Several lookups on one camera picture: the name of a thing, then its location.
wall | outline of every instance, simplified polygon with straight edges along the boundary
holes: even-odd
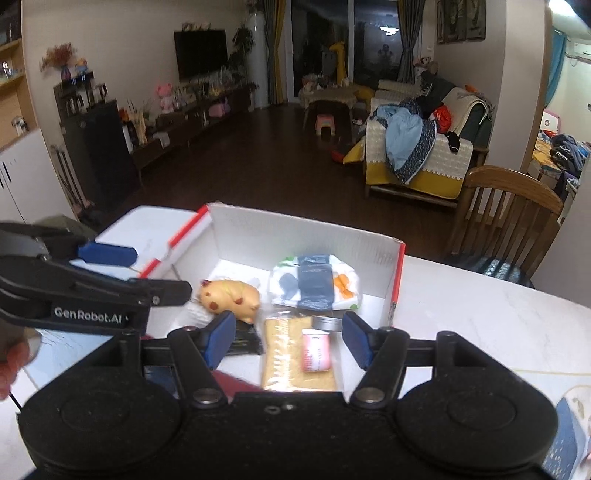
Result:
[[[506,3],[505,63],[487,163],[519,170],[530,139],[544,62],[544,0]]]
[[[572,50],[569,41],[567,51]],[[561,131],[578,141],[591,141],[591,64],[581,60],[564,59],[562,74],[548,110],[560,116]]]
[[[434,45],[439,75],[477,87],[496,106],[487,163],[519,170],[540,90],[545,38],[544,0],[489,0],[486,39],[437,44],[436,0],[423,14],[422,55]]]
[[[178,83],[174,30],[185,21],[225,28],[228,54],[246,16],[242,0],[22,0],[23,42],[28,82],[47,144],[61,144],[53,86],[57,70],[39,71],[48,47],[70,42],[88,60],[120,107],[154,100],[159,83]]]
[[[423,24],[421,26],[421,57],[435,59],[437,40],[437,2],[426,0],[423,10]]]
[[[586,307],[591,307],[591,171],[587,171],[589,168],[591,167],[587,163],[581,175],[579,192],[574,198],[569,214],[531,279],[538,290]]]
[[[503,65],[505,63],[507,8],[511,3],[514,2],[511,0],[489,0],[486,3],[486,39],[435,44],[434,48],[435,59],[439,62],[439,76],[458,86],[467,83],[474,85],[494,105],[499,103],[501,95]],[[435,25],[437,24],[436,19],[437,13],[435,12]]]

white table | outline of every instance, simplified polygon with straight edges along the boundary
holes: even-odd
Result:
[[[130,212],[98,240],[136,248],[138,262],[132,269],[91,268],[119,278],[135,276],[193,214],[160,207]],[[406,257],[395,325],[423,339],[453,330],[519,373],[553,403],[574,385],[591,385],[591,310],[540,291]],[[21,401],[108,339],[60,335],[64,340],[44,345],[28,369],[37,385],[26,375],[19,376],[14,391]],[[430,369],[409,369],[405,390],[429,374]],[[0,404],[0,471],[6,480],[20,478],[33,467],[14,413],[10,401]]]

pink stool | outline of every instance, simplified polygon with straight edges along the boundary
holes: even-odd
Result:
[[[316,135],[320,136],[324,127],[330,128],[331,135],[335,134],[335,119],[332,115],[316,115]]]

pink teddy bear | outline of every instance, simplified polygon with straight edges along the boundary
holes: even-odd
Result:
[[[156,95],[160,98],[160,106],[162,113],[174,112],[173,106],[173,86],[172,84],[158,85],[156,87]]]

red bag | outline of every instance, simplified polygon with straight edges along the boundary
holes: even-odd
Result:
[[[438,106],[431,115],[437,122],[437,133],[446,134],[452,125],[452,115],[449,109],[445,105]]]

